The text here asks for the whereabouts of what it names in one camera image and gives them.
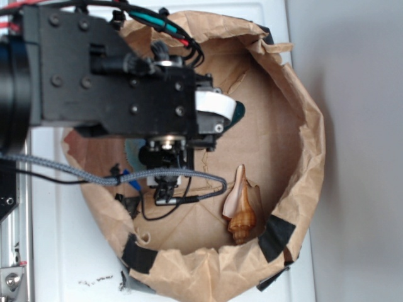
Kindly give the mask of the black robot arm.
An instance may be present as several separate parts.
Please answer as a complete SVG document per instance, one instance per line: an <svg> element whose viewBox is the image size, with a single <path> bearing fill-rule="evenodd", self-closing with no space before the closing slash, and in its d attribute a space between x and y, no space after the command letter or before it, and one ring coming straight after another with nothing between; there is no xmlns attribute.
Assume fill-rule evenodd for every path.
<svg viewBox="0 0 403 302"><path fill-rule="evenodd" d="M193 152L212 151L245 113L213 86L201 46L166 14L126 1L21 1L1 8L1 158L51 167L79 182L117 186L145 178L157 204L181 176L196 177ZM139 138L142 172L94 176L21 155L34 126L70 126L81 136Z"/></svg>

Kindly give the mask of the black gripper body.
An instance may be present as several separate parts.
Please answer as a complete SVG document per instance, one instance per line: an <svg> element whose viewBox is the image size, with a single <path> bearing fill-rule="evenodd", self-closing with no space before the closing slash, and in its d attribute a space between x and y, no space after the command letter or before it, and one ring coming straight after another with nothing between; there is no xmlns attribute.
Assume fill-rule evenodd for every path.
<svg viewBox="0 0 403 302"><path fill-rule="evenodd" d="M106 20L55 6L24 6L23 43L30 66L30 125L71 126L80 135L141 138L140 161L157 204L194 202L174 196L191 177L193 152L212 151L222 133L199 134L196 92L221 93L165 43L137 55Z"/></svg>

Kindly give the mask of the white-taped gripper finger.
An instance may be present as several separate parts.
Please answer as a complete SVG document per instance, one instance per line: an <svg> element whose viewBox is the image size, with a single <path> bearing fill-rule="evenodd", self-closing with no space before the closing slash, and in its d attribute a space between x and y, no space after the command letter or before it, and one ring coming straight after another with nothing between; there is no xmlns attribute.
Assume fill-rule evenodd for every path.
<svg viewBox="0 0 403 302"><path fill-rule="evenodd" d="M232 122L236 101L212 91L196 92L196 120L199 134L218 134Z"/></svg>

